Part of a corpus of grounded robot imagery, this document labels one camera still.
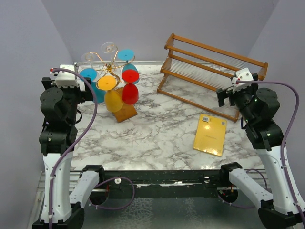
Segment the blue plastic goblet front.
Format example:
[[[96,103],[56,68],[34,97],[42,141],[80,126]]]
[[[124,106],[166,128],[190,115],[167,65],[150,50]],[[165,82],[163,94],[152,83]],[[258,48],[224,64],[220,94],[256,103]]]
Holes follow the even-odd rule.
[[[99,76],[98,72],[93,69],[93,68],[86,68],[80,71],[80,75],[84,78],[90,78],[91,80],[91,86],[95,91],[96,97],[97,97],[97,103],[103,103],[104,102],[104,96],[105,96],[105,91],[98,89],[96,86],[95,80]]]

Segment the blue plastic goblet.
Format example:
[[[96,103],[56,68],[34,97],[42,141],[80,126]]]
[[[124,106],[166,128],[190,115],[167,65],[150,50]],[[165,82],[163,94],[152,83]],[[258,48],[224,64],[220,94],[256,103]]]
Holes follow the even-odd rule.
[[[97,103],[103,103],[104,102],[104,96],[105,96],[105,91],[98,89],[96,86],[95,80],[99,76],[98,72],[93,69],[93,68],[86,68],[80,71],[80,75],[84,78],[90,78],[91,80],[91,86],[95,91],[96,97],[97,97]]]
[[[134,51],[131,49],[123,49],[118,52],[118,58],[122,61],[126,61],[122,69],[122,79],[130,83],[130,81],[126,81],[127,79],[131,79],[133,84],[137,84],[139,82],[140,76],[137,68],[131,62],[134,58]]]

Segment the yellow plastic goblet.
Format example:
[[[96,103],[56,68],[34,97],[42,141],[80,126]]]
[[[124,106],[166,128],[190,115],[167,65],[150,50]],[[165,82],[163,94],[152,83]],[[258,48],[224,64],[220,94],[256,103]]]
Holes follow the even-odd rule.
[[[123,107],[120,94],[115,90],[120,81],[116,77],[106,75],[100,78],[96,86],[98,89],[105,91],[104,102],[109,112],[115,113]]]

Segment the smooth clear wine glass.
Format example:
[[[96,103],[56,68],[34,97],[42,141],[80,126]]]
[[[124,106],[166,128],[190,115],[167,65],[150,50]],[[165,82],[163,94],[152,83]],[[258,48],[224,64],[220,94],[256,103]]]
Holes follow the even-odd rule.
[[[96,52],[87,52],[81,56],[81,60],[89,65],[91,68],[97,68],[98,67],[98,61],[99,58],[97,56]]]

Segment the red plastic goblet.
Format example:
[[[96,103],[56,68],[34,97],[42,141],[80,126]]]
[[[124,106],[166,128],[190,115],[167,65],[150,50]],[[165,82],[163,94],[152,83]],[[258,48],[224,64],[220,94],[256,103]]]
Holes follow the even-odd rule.
[[[139,73],[133,69],[125,70],[122,73],[122,79],[125,82],[125,86],[122,90],[122,100],[129,105],[137,103],[139,91],[134,83],[139,80]]]

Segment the ribbed clear wine glass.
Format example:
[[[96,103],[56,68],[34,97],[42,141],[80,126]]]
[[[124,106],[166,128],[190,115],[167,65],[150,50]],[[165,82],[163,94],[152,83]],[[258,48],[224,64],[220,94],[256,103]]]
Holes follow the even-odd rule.
[[[109,54],[111,57],[111,61],[115,62],[119,49],[115,43],[106,42],[101,46],[101,51],[103,53]]]

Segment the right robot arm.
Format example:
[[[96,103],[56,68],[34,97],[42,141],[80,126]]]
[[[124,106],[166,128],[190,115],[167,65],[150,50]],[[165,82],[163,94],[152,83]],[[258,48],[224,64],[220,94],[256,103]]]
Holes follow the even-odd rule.
[[[219,106],[228,98],[230,105],[240,112],[246,122],[243,129],[264,165],[271,191],[263,189],[236,162],[221,166],[220,183],[239,188],[255,205],[267,229],[304,223],[305,202],[295,183],[285,146],[290,130],[282,132],[273,121],[280,107],[276,92],[259,87],[258,75],[248,68],[236,71],[231,82],[232,86],[217,89]]]

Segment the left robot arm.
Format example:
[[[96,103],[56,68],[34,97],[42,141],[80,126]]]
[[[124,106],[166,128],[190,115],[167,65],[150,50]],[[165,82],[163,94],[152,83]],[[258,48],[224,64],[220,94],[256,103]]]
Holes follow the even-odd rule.
[[[45,195],[41,215],[33,229],[80,229],[84,222],[84,207],[94,188],[105,184],[101,165],[87,165],[80,182],[70,191],[70,168],[73,151],[62,157],[76,141],[77,106],[92,101],[89,87],[57,87],[55,80],[42,79],[45,91],[40,96],[44,115],[39,137],[45,166]]]

